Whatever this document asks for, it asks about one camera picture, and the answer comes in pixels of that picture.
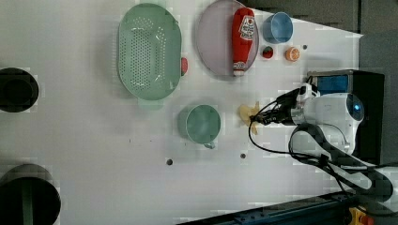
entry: black cylinder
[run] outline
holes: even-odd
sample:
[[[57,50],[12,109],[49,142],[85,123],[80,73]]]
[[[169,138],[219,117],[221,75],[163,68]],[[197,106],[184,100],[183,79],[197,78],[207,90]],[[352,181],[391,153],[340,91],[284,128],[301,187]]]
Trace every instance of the black cylinder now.
[[[61,210],[61,199],[44,168],[25,164],[7,172],[0,180],[0,224],[53,225]]]
[[[19,113],[31,108],[38,100],[38,82],[19,68],[0,70],[0,110]]]

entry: pink plate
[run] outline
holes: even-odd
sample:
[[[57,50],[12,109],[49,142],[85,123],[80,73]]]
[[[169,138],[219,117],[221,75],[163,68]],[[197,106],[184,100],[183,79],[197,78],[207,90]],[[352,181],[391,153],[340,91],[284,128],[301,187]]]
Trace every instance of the pink plate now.
[[[235,12],[244,8],[235,0],[219,0],[206,8],[196,30],[196,46],[202,61],[216,75],[233,76],[232,21]],[[249,53],[248,68],[258,51],[258,30]]]

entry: colander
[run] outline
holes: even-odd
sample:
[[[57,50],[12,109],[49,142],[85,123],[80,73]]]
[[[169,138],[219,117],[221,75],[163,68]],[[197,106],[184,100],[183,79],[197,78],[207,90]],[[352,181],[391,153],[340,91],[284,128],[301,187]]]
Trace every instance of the colander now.
[[[118,72],[136,97],[156,101],[169,96],[181,78],[181,31],[165,8],[140,4],[119,27]]]

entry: green mug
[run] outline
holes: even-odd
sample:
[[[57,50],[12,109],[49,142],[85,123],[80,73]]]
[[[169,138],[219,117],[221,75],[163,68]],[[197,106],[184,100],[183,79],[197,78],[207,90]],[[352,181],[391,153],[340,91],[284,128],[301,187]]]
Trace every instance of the green mug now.
[[[189,106],[178,115],[181,136],[206,148],[215,148],[214,139],[221,129],[222,120],[216,109],[208,105]]]

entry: white table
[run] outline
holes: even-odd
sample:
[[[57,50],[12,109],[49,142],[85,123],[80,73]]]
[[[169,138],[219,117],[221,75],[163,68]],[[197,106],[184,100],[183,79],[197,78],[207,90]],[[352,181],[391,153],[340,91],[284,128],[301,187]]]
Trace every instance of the white table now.
[[[217,77],[192,42],[213,0],[153,0],[179,20],[190,70],[165,106],[149,112],[115,69],[118,24],[139,2],[0,0],[0,68],[30,68],[41,91],[31,112],[0,113],[0,175],[24,162],[48,168],[62,198],[58,220],[74,225],[175,224],[338,190],[314,167],[255,149],[237,107],[264,106],[299,87],[309,70],[357,68],[360,35],[294,20],[292,40],[272,45],[272,60],[260,49],[246,76]],[[271,14],[255,15],[261,34]],[[297,63],[283,59],[289,45],[308,45]],[[177,133],[176,116],[192,103],[215,105],[222,115],[214,150]],[[260,127],[256,140],[286,150],[292,129]]]

